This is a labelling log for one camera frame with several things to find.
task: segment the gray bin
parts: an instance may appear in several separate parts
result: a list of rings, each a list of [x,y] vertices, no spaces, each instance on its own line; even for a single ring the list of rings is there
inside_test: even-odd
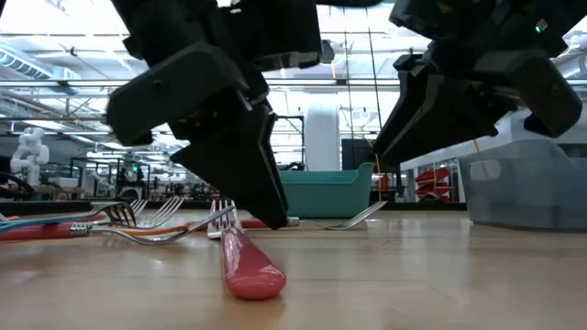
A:
[[[459,159],[469,216],[481,225],[587,229],[587,159],[555,143],[516,141]]]

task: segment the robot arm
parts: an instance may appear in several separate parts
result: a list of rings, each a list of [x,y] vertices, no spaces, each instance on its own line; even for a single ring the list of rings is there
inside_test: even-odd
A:
[[[322,51],[315,0],[112,0],[128,52],[150,69],[115,90],[106,119],[126,146],[152,142],[169,124],[190,145],[172,156],[270,228],[287,224],[287,201],[270,136],[276,114],[262,72],[307,68]],[[381,0],[320,0],[372,6]],[[586,1],[396,0],[391,20],[434,41],[395,64],[401,97],[375,150],[396,164],[468,139],[521,99],[526,129],[558,136],[578,119],[578,97],[549,61]],[[449,134],[435,134],[438,131]],[[246,159],[239,172],[232,164]]]
[[[577,123],[582,101],[550,58],[587,15],[586,1],[397,0],[390,20],[433,41],[393,65],[401,97],[374,148],[398,164],[460,142],[498,134],[494,124],[520,104],[526,130],[556,138]]]

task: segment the black cable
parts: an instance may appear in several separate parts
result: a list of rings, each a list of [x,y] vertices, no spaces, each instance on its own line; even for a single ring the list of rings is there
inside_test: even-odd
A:
[[[365,8],[365,15],[369,20],[369,11],[367,10],[367,8]],[[381,132],[383,130],[382,109],[379,105],[379,86],[377,85],[377,71],[375,71],[375,54],[373,52],[373,39],[371,35],[371,27],[369,25],[367,25],[367,31],[369,32],[369,46],[371,47],[371,66],[373,68],[373,81],[375,82],[375,100],[377,102],[377,116],[379,117],[379,131]]]
[[[347,10],[345,8],[342,8],[342,16],[346,18],[347,15]],[[354,126],[353,126],[353,122],[352,122],[352,101],[351,101],[351,97],[350,97],[350,70],[349,70],[349,45],[347,42],[347,25],[345,24],[345,31],[344,31],[344,36],[345,36],[345,60],[346,61],[346,71],[347,71],[347,88],[349,90],[349,114],[350,114],[350,150],[352,152],[352,167],[355,167],[355,130],[354,130]]]

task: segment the humanoid robot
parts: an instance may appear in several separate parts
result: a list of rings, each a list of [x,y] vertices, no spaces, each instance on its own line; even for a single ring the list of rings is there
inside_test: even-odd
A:
[[[10,160],[10,171],[20,173],[26,170],[27,183],[31,186],[39,184],[40,166],[49,162],[49,148],[41,143],[45,130],[39,127],[28,127],[18,137],[17,151]]]

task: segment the fork handle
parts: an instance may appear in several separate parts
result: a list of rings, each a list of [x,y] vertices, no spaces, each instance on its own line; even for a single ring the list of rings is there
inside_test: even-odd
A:
[[[74,238],[72,224],[31,225],[0,233],[0,241]]]
[[[278,295],[285,274],[238,228],[222,232],[224,283],[235,296],[264,300]]]

